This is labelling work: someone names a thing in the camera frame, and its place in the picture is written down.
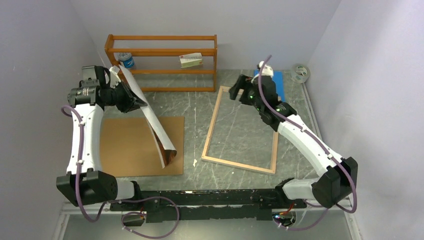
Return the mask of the printed photo of people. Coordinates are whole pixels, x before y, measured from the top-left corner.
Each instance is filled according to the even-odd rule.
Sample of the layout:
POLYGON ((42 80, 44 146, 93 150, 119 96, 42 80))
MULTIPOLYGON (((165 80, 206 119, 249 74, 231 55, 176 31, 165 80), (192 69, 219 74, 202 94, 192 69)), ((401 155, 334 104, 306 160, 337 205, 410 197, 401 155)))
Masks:
POLYGON ((144 106, 140 106, 139 108, 144 114, 144 117, 147 120, 150 131, 156 141, 156 147, 159 153, 159 157, 161 160, 161 167, 164 169, 167 165, 169 165, 172 160, 177 155, 177 150, 160 123, 158 117, 153 111, 150 103, 145 97, 143 91, 135 80, 133 74, 125 68, 123 65, 119 65, 120 71, 123 73, 131 91, 143 102, 146 103, 144 106))

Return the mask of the wooden picture frame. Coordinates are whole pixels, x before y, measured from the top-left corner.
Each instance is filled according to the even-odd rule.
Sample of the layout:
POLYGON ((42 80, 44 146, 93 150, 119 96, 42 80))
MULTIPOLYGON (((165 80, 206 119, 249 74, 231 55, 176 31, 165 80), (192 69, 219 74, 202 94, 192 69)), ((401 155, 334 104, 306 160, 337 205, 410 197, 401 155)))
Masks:
POLYGON ((218 91, 201 158, 225 166, 275 174, 279 135, 264 124, 256 110, 218 91))

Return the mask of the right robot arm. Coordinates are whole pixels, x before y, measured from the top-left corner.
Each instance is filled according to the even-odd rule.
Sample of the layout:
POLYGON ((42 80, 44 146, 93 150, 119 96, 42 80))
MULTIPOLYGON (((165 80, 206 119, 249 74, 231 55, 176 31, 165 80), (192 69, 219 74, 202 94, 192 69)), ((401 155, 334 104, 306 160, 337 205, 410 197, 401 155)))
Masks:
POLYGON ((289 140, 309 161, 318 177, 287 179, 275 193, 275 202, 282 208, 294 200, 315 200, 324 208, 331 208, 350 194, 356 186, 358 163, 353 157, 342 157, 320 140, 303 122, 297 111, 278 99, 276 84, 271 76, 244 74, 238 76, 229 89, 229 98, 253 106, 261 120, 276 133, 289 140))

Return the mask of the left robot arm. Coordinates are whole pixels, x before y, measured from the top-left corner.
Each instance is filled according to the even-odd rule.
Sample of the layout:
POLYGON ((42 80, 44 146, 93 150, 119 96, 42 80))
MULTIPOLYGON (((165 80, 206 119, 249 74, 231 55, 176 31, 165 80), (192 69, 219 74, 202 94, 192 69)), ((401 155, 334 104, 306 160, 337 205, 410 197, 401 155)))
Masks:
POLYGON ((69 164, 64 176, 56 179, 57 189, 74 206, 92 205, 123 200, 130 210, 142 206, 143 196, 137 192, 133 181, 117 181, 105 173, 100 159, 101 123, 106 106, 116 107, 128 113, 147 106, 119 78, 120 67, 107 69, 103 66, 84 66, 78 87, 70 90, 68 104, 61 108, 69 110, 73 133, 69 164))

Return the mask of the blue foam mat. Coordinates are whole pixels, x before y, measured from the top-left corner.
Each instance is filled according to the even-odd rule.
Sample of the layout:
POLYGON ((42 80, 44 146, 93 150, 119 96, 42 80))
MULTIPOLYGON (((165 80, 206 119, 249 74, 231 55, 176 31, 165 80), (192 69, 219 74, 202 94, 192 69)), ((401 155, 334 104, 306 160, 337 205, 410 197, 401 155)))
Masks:
MULTIPOLYGON (((274 76, 272 79, 266 76, 262 78, 261 76, 261 89, 262 94, 269 105, 276 106, 280 102, 284 102, 285 96, 283 87, 283 73, 280 71, 274 71, 274 76)), ((253 83, 250 97, 255 102, 263 102, 259 91, 258 78, 253 83)))

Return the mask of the blue white small jar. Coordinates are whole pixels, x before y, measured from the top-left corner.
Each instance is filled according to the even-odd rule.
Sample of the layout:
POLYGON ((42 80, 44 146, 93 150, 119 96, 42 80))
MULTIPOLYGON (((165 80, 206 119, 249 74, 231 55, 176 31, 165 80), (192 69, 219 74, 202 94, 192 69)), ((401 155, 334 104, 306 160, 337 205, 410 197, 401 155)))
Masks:
POLYGON ((117 58, 127 69, 130 69, 135 65, 135 61, 130 52, 118 52, 117 58))

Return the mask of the brown cardboard backing board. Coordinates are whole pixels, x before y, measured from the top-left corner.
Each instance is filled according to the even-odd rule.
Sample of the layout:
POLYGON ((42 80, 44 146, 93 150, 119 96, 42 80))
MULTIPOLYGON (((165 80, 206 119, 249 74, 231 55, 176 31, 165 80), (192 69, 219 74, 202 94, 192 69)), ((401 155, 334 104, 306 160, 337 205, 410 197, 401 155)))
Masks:
POLYGON ((100 134, 103 172, 117 177, 176 176, 184 169, 184 117, 161 116, 159 121, 176 148, 165 167, 144 117, 105 118, 100 134))

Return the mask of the clear tape roll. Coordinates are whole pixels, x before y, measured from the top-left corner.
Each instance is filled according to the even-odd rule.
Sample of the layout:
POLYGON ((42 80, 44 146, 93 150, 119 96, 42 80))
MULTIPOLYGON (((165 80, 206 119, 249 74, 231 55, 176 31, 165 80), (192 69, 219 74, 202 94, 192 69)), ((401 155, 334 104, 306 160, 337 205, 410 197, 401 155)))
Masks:
POLYGON ((295 83, 305 83, 311 75, 309 68, 304 64, 294 64, 290 69, 290 79, 295 83))

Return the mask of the small white green box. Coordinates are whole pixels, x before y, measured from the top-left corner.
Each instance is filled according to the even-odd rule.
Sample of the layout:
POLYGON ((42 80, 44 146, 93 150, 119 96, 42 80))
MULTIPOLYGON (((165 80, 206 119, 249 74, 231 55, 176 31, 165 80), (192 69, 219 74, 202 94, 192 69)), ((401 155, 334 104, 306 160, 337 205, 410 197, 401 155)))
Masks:
POLYGON ((201 66, 203 64, 203 56, 200 52, 184 54, 179 56, 179 61, 182 69, 201 66))

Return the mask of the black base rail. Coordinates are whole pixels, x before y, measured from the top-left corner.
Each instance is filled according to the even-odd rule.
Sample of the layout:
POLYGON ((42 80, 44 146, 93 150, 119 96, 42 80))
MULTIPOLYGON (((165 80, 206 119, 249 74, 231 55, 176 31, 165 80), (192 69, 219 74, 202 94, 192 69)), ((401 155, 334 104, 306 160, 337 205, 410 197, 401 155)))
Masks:
POLYGON ((306 208, 280 189, 152 190, 137 191, 130 202, 112 203, 114 212, 145 212, 147 223, 164 221, 256 219, 269 221, 286 210, 306 208))

